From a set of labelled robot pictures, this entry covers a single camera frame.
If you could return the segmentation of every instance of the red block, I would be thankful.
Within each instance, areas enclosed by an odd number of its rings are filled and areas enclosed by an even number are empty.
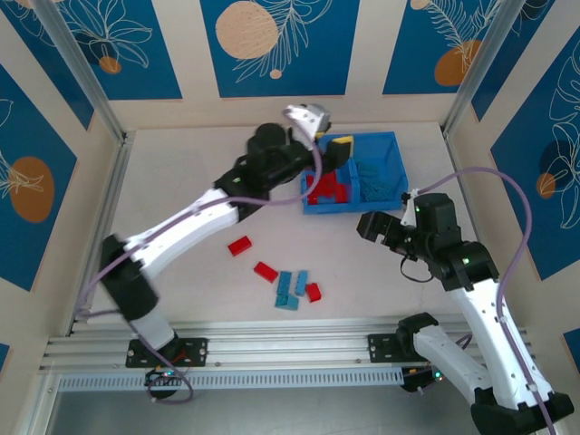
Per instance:
[[[339,184],[336,186],[336,202],[338,204],[344,204],[348,202],[346,195],[346,186],[344,184]]]
[[[278,273],[266,263],[261,261],[254,267],[254,272],[262,276],[266,281],[273,283],[278,278]]]
[[[249,249],[251,246],[252,242],[250,239],[247,238],[247,236],[243,236],[239,240],[236,240],[234,243],[227,245],[227,249],[229,249],[229,252],[232,253],[232,256],[237,256],[245,250]]]
[[[310,303],[320,301],[323,298],[323,296],[320,294],[320,288],[318,288],[317,283],[307,284],[306,294],[308,295]]]
[[[335,171],[323,175],[320,178],[320,181],[318,182],[316,187],[314,188],[314,191],[310,195],[308,195],[308,204],[311,206],[318,204],[318,197],[332,198],[338,186],[336,180],[337,178]],[[314,176],[307,175],[306,186],[310,188],[312,186],[312,183],[314,183]]]

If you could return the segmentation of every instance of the blue plastic bin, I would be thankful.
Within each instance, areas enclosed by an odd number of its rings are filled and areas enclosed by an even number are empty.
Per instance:
[[[335,138],[348,136],[344,134],[324,135],[319,145],[326,150],[328,142]],[[317,205],[309,205],[304,198],[304,213],[318,215],[325,213],[366,212],[376,210],[398,210],[402,208],[401,194],[409,189],[409,181],[402,164],[399,146],[395,134],[391,131],[380,133],[354,133],[354,153],[346,164],[336,171],[339,183],[347,186],[348,202],[337,204],[334,198],[318,197]],[[376,168],[376,180],[389,186],[385,200],[366,202],[361,195],[361,180],[357,163]],[[300,177],[300,191],[305,193],[306,175],[314,175],[311,170],[304,171]]]

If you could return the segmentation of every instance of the orange circle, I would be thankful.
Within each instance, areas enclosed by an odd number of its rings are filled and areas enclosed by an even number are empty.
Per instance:
[[[443,54],[435,67],[435,81],[441,86],[460,85],[480,46],[481,41],[467,41],[461,47],[452,48]],[[467,68],[463,62],[464,56],[467,57]]]
[[[108,74],[118,74],[121,72],[121,64],[119,61],[110,56],[103,56],[99,59],[99,66]]]
[[[54,202],[54,179],[46,163],[22,157],[12,165],[8,179],[14,183],[10,188],[12,207],[22,219],[38,224],[48,218]]]
[[[536,190],[543,199],[552,198],[552,195],[556,192],[556,179],[547,172],[540,175],[537,179]]]
[[[221,48],[230,56],[255,59],[274,48],[278,42],[278,26],[263,6],[240,1],[232,3],[219,16],[216,36]]]
[[[411,0],[411,8],[419,11],[425,9],[430,3],[431,0]]]

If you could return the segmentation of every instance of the blue lego brick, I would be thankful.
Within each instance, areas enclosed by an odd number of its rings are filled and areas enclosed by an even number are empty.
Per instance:
[[[278,295],[275,298],[274,306],[283,310],[296,311],[298,309],[298,298],[292,295]]]
[[[301,270],[298,272],[298,280],[296,281],[296,296],[304,296],[306,291],[306,283],[308,282],[308,271]]]
[[[280,272],[280,277],[278,278],[278,288],[275,291],[279,295],[288,295],[290,292],[290,281],[292,280],[292,272],[286,272],[283,270]]]

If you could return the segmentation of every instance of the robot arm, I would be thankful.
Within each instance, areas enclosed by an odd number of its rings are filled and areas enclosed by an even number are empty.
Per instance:
[[[298,127],[296,130],[285,130],[273,123],[259,126],[246,142],[246,155],[237,159],[234,167],[190,206],[127,240],[111,235],[102,243],[103,268],[136,250],[101,282],[124,319],[169,361],[182,351],[183,342],[157,308],[159,297],[150,280],[201,240],[235,225],[262,207],[236,202],[236,198],[268,201],[271,189],[313,166],[312,144],[318,134],[330,128],[329,113],[311,104],[288,106],[285,114]],[[323,172],[340,168],[350,157],[350,151],[349,144],[331,142],[322,155]],[[216,201],[221,202],[204,209]]]
[[[528,434],[544,428],[534,392],[553,421],[572,413],[569,397],[554,392],[535,366],[504,301],[501,321],[531,369],[533,383],[527,382],[497,318],[498,271],[487,249],[461,239],[455,208],[447,195],[416,195],[415,191],[406,198],[403,220],[381,212],[366,213],[357,231],[372,242],[383,235],[381,243],[391,251],[427,263],[464,314],[487,368],[452,342],[427,313],[399,322],[397,341],[403,353],[419,355],[445,373],[471,405],[473,420],[482,434]]]

